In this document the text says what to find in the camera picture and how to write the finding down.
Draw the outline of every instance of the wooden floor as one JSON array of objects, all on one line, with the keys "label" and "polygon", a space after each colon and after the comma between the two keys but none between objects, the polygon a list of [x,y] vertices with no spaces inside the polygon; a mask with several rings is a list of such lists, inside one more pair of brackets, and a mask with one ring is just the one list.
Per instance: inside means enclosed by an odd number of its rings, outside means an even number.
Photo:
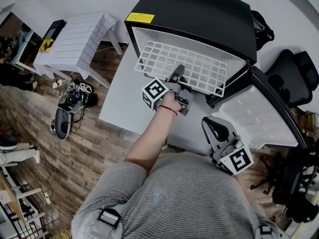
[{"label": "wooden floor", "polygon": [[[96,53],[91,67],[111,82],[120,60],[121,56],[114,49],[108,49]],[[49,193],[51,205],[43,206],[39,197],[32,197],[36,205],[46,212],[43,220],[47,228],[69,229],[72,215],[93,189],[100,175],[109,166],[124,160],[126,152],[138,136],[98,120],[107,89],[93,79],[88,79],[86,82],[94,87],[99,103],[85,110],[81,127],[76,133],[70,133],[65,141],[59,141],[49,130],[57,108],[59,91],[52,89],[53,81],[45,76],[36,79],[39,85],[34,92],[0,86],[2,127],[6,129],[13,126],[15,133],[19,134],[20,142],[29,142],[42,151],[39,165],[34,160],[27,160],[10,171],[26,188],[41,187],[43,192]],[[71,132],[78,126],[72,125]],[[255,164],[245,174],[248,188],[267,176],[259,158],[266,153],[267,159],[271,161],[277,150],[265,148],[254,153]],[[276,223],[282,227],[285,221],[283,207],[273,204],[271,197],[263,194],[266,187],[256,189],[251,194],[264,207],[267,216],[276,217]]]}]

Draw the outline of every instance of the gray striped shirt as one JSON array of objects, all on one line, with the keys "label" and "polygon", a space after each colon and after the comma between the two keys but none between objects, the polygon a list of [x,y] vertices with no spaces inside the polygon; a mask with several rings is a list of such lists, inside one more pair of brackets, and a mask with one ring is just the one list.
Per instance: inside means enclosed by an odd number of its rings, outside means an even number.
[{"label": "gray striped shirt", "polygon": [[160,157],[148,176],[132,163],[109,168],[74,217],[73,238],[89,213],[124,203],[126,239],[249,239],[259,224],[277,232],[233,177],[210,159],[184,152]]}]

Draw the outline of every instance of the yellow sticker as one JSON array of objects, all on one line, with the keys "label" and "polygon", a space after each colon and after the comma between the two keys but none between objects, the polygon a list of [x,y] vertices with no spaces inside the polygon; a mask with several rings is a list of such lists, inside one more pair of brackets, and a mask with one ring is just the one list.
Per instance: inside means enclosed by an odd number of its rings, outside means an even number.
[{"label": "yellow sticker", "polygon": [[126,20],[127,21],[142,22],[142,23],[151,23],[154,16],[155,15],[152,15],[152,14],[131,12]]}]

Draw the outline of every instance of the bracelet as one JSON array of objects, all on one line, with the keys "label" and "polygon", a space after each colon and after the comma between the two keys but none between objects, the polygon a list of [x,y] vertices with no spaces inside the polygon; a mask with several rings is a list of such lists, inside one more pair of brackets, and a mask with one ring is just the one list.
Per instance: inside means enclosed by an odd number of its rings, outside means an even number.
[{"label": "bracelet", "polygon": [[174,113],[176,114],[176,116],[177,116],[177,112],[175,112],[173,109],[171,109],[171,108],[169,108],[169,107],[167,107],[167,106],[162,106],[162,105],[160,105],[159,107],[163,107],[163,108],[165,108],[165,109],[168,109],[168,110],[174,112]]}]

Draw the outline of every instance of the white wire shelf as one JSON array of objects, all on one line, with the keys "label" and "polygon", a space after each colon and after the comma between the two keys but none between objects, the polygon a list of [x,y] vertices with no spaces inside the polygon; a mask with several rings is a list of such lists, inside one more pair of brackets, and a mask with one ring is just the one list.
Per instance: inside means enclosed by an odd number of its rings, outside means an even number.
[{"label": "white wire shelf", "polygon": [[226,52],[222,60],[217,60],[172,45],[148,41],[135,70],[165,80],[180,64],[185,66],[183,77],[187,81],[180,83],[207,95],[224,96],[227,70],[231,64],[230,55]]}]

